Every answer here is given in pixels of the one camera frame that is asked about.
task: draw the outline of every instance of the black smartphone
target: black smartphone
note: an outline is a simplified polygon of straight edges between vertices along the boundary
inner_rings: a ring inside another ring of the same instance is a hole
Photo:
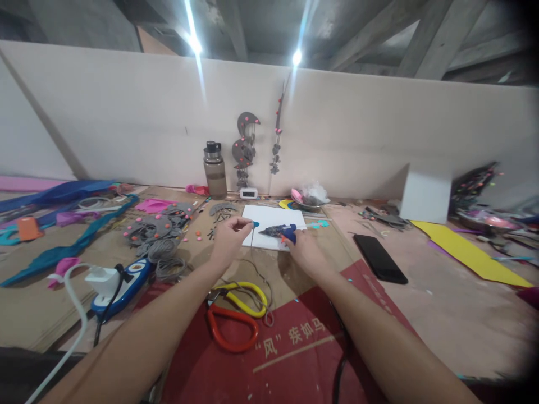
[[[354,241],[378,279],[399,284],[408,283],[406,276],[376,237],[354,235]]]

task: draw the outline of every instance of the wall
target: wall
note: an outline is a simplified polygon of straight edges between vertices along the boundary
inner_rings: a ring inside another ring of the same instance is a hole
[[[274,195],[315,179],[330,195],[399,198],[409,162],[443,160],[457,176],[515,145],[535,152],[508,179],[527,182],[537,171],[532,89],[299,69],[270,189],[275,111],[289,68],[203,59],[204,96],[192,58],[13,42],[0,49],[90,178],[204,183],[202,149],[216,140],[235,190],[230,149],[243,111],[262,122],[250,183]],[[537,185],[527,193],[539,194]]]
[[[134,25],[113,0],[29,0],[29,5],[52,44],[140,52]]]
[[[0,55],[0,175],[74,180]]]

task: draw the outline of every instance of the blue fabric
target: blue fabric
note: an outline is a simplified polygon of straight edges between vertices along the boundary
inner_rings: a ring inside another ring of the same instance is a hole
[[[20,196],[19,198],[0,201],[0,212],[18,209],[26,205],[39,205],[42,208],[63,205],[92,196],[94,192],[103,191],[110,187],[112,181],[70,181],[37,194]]]
[[[53,249],[44,251],[39,257],[31,262],[28,268],[22,270],[14,277],[2,282],[0,286],[7,287],[13,285],[14,283],[21,282],[56,266],[56,264],[58,264],[60,260],[64,258],[79,255],[94,240],[95,234],[100,228],[107,224],[111,219],[123,214],[139,200],[139,197],[136,195],[128,195],[127,197],[131,198],[128,203],[117,211],[109,213],[108,215],[103,216],[102,218],[99,218],[93,222],[73,245],[69,247],[55,247]]]

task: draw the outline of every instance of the teal fabric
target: teal fabric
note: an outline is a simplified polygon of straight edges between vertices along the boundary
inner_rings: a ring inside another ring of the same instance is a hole
[[[22,270],[14,277],[2,282],[0,286],[7,287],[13,285],[14,283],[24,281],[25,279],[45,272],[49,268],[55,267],[56,264],[58,264],[60,260],[64,258],[79,255],[94,240],[95,234],[99,231],[99,229],[101,229],[111,219],[122,215],[139,200],[139,197],[136,195],[128,195],[127,197],[131,198],[129,202],[127,202],[117,211],[109,213],[108,215],[105,215],[93,222],[73,245],[69,247],[55,247],[53,249],[44,251],[39,257],[31,262],[28,268]]]

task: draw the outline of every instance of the white panel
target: white panel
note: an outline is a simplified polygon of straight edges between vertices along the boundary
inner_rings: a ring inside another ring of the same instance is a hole
[[[439,160],[410,164],[400,209],[402,219],[445,224],[452,177],[449,165]]]
[[[243,217],[252,219],[260,223],[259,227],[254,229],[254,235],[249,235],[244,241],[243,246],[249,247],[251,239],[253,247],[263,248],[266,250],[290,251],[286,244],[281,242],[279,237],[269,237],[260,234],[259,231],[272,226],[280,226],[282,224],[295,224],[298,229],[306,229],[305,219],[299,210],[267,208],[265,206],[246,205],[243,210]]]
[[[192,58],[15,42],[0,48],[90,178],[203,184],[202,149],[215,140],[236,190],[231,146],[238,115],[250,111],[262,124],[249,185],[268,191],[275,111],[290,68],[203,59],[205,101]],[[447,160],[458,176],[511,145],[535,146],[536,95],[299,69],[283,105],[281,172],[269,193],[319,180],[332,196],[400,198],[410,162]]]
[[[75,180],[0,57],[0,175]]]

